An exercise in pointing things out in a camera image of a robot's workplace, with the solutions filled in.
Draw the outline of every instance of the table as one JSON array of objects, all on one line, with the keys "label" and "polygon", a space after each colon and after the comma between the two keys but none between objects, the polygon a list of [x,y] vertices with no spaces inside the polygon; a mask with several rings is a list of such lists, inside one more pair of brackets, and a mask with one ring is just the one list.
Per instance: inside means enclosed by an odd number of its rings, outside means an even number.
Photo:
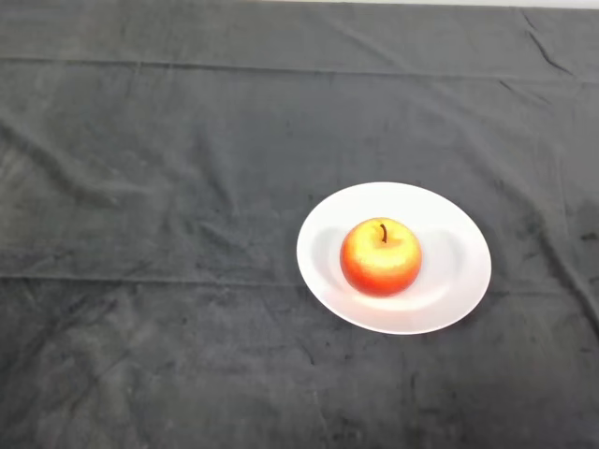
[{"label": "table", "polygon": [[[0,446],[599,447],[599,15],[0,5]],[[456,202],[489,291],[351,326],[301,223],[367,181]]]}]

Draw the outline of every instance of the plate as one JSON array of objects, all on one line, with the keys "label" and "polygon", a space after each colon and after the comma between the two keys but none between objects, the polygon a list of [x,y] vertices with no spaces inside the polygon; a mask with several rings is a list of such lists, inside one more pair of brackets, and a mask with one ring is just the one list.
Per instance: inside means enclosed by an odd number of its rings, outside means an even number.
[{"label": "plate", "polygon": [[[345,236],[374,217],[408,226],[422,248],[415,282],[391,297],[360,293],[341,270]],[[299,271],[320,302],[356,326],[388,334],[421,334],[456,323],[485,295],[491,272],[489,246],[462,209],[397,182],[359,184],[324,199],[301,227],[297,255]]]}]

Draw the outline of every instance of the white wall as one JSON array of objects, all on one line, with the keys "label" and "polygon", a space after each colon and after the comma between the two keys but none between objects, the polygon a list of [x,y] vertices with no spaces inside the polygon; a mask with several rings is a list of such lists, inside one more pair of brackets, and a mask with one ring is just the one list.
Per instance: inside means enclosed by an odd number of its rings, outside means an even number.
[{"label": "white wall", "polygon": [[321,3],[403,3],[410,5],[474,5],[487,7],[561,7],[599,9],[599,0],[275,0]]}]

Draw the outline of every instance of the dark gray cloth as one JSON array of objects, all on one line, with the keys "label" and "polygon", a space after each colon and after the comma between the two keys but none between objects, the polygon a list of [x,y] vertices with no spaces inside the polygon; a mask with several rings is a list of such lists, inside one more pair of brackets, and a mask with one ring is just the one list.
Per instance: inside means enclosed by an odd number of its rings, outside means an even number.
[{"label": "dark gray cloth", "polygon": [[[0,447],[599,447],[599,13],[0,4]],[[351,326],[301,223],[455,201],[480,306]]]}]

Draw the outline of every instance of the red apple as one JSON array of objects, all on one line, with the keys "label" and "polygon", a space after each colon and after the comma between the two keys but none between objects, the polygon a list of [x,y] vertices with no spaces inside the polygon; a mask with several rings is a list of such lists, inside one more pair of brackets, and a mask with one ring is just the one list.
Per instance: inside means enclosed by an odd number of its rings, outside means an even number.
[{"label": "red apple", "polygon": [[422,265],[416,236],[389,218],[372,218],[354,227],[341,249],[347,281],[359,291],[385,297],[408,287]]}]

